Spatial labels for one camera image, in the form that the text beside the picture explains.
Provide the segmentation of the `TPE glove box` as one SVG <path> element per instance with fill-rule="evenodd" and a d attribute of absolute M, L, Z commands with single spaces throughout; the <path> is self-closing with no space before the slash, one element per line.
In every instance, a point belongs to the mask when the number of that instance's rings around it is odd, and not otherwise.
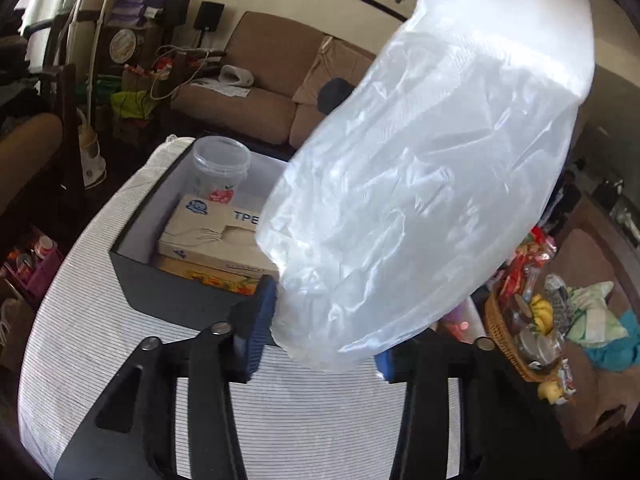
<path fill-rule="evenodd" d="M 160 255 L 247 278 L 270 275 L 277 266 L 256 243 L 258 213 L 185 195 L 157 241 Z"/>

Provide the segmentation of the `red snack bags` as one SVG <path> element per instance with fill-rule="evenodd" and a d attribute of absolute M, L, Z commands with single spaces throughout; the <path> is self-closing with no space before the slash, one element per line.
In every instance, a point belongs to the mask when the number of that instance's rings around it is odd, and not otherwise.
<path fill-rule="evenodd" d="M 514 257 L 500 282 L 497 292 L 499 308 L 504 310 L 514 295 L 520 295 L 526 302 L 532 300 L 536 281 L 555 254 L 554 238 L 539 226 L 534 226 L 515 249 Z"/>

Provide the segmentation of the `clear plastic tub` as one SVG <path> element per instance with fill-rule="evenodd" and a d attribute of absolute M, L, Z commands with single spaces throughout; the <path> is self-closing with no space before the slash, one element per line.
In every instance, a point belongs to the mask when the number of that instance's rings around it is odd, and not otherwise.
<path fill-rule="evenodd" d="M 191 150 L 188 194 L 228 204 L 250 170 L 252 154 L 241 142 L 225 136 L 202 136 Z"/>

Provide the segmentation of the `bananas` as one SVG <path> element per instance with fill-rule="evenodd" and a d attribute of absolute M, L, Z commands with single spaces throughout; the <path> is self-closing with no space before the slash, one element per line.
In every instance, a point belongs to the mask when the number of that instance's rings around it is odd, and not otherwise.
<path fill-rule="evenodd" d="M 539 333 L 548 335 L 554 327 L 553 307 L 548 300 L 541 295 L 535 295 L 529 304 L 535 323 Z"/>

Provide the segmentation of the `clear plastic bag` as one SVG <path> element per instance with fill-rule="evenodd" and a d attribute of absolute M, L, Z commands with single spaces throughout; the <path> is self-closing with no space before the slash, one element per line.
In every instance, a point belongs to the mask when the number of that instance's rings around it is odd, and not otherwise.
<path fill-rule="evenodd" d="M 418 0 L 262 210 L 274 342 L 348 370 L 457 307 L 540 219 L 593 72 L 589 0 Z"/>

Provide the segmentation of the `brown sofa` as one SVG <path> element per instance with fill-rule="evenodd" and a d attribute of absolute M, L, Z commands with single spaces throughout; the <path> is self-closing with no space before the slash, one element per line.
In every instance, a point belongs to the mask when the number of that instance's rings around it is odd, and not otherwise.
<path fill-rule="evenodd" d="M 171 100 L 170 116 L 183 133 L 227 133 L 292 153 L 326 117 L 321 88 L 334 78 L 356 86 L 375 55 L 289 18 L 247 11 L 226 45 L 224 64 L 248 70 L 247 96 L 225 96 L 196 81 Z"/>

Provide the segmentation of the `black lumbar cushion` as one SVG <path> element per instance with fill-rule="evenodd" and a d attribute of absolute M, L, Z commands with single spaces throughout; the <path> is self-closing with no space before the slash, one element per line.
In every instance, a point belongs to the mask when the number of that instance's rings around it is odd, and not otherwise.
<path fill-rule="evenodd" d="M 343 78 L 331 79 L 318 92 L 317 110 L 323 115 L 331 114 L 348 99 L 354 89 L 355 86 Z"/>

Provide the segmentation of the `striped white tablecloth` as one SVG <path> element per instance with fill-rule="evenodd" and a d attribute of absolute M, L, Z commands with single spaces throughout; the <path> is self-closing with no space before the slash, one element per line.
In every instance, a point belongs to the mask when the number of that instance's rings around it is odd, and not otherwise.
<path fill-rule="evenodd" d="M 115 238 L 154 183 L 186 149 L 172 136 L 115 193 L 65 258 L 35 318 L 18 388 L 21 441 L 55 470 L 88 409 L 147 336 L 188 339 L 187 328 L 128 304 L 111 264 Z M 372 362 L 321 373 L 265 348 L 252 380 L 231 389 L 244 465 L 252 479 L 385 479 L 405 387 Z"/>

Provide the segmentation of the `wicker basket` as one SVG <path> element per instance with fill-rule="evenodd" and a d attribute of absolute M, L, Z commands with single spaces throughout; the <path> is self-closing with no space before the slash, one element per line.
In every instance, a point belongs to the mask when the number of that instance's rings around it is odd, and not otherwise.
<path fill-rule="evenodd" d="M 514 344 L 513 338 L 508 332 L 506 322 L 503 321 L 502 314 L 498 307 L 496 294 L 490 292 L 484 305 L 482 320 L 486 333 L 494 341 L 508 361 L 518 371 L 526 382 L 548 382 L 557 380 L 556 373 L 560 369 L 560 363 L 556 362 L 543 368 L 542 370 L 532 370 L 518 354 L 518 348 Z"/>

